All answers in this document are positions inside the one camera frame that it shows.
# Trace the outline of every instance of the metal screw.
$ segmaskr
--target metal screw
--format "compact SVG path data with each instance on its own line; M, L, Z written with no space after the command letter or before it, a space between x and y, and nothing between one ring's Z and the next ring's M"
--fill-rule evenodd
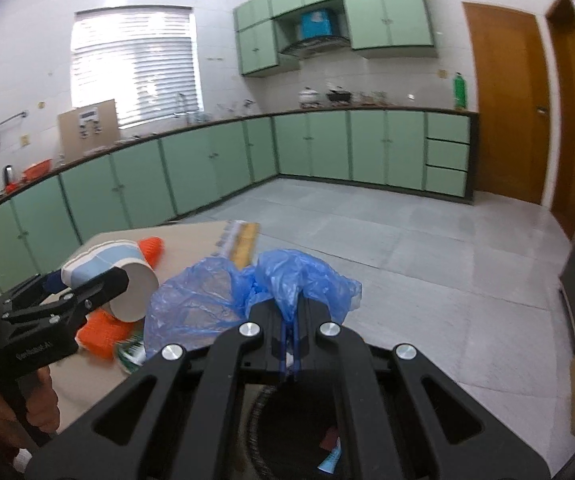
M181 355L183 355L183 347L180 345L167 345L160 355L167 361L176 361L176 359L180 359Z
M256 323L248 321L238 327L238 332L245 337L254 337L260 332L260 327Z
M416 357L416 349L412 345L408 345L407 343L398 345L396 347L396 355L400 357L400 359L405 359L405 361L409 361Z
M341 327L334 322L328 321L319 327L319 331L327 337L334 337L341 333Z

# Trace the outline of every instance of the cardboard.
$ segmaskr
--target cardboard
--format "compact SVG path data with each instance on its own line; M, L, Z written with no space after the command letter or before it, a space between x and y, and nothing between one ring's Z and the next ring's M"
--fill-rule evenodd
M87 127L88 136L83 138L80 133L80 114L98 109L100 131L95 133L91 124ZM61 133L62 152L65 163L83 158L83 154L101 146L112 146L121 138L116 116L116 102L104 101L76 108L58 116L58 129Z

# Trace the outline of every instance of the gray tiled floor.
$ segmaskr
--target gray tiled floor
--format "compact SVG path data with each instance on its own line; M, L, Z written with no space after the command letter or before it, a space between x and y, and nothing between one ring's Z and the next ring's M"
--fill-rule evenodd
M479 193L474 206L275 180L187 221L261 224L257 252L298 248L363 283L345 324L414 343L544 456L575 450L571 347L557 293L569 242L540 206Z

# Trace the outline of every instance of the blue box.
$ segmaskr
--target blue box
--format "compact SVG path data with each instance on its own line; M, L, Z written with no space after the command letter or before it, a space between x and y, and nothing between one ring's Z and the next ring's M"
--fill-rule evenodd
M339 23L336 14L330 9L304 13L301 16L301 33L304 40L317 36L338 36Z

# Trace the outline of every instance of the hand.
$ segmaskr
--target hand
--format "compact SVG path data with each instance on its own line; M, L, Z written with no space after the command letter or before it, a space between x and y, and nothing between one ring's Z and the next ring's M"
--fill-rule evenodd
M49 367L37 371L40 386L37 386L27 399L27 421L44 433L55 432L61 423L58 409L58 396L52 388ZM0 394L0 438L13 447L25 447L18 435L16 415Z

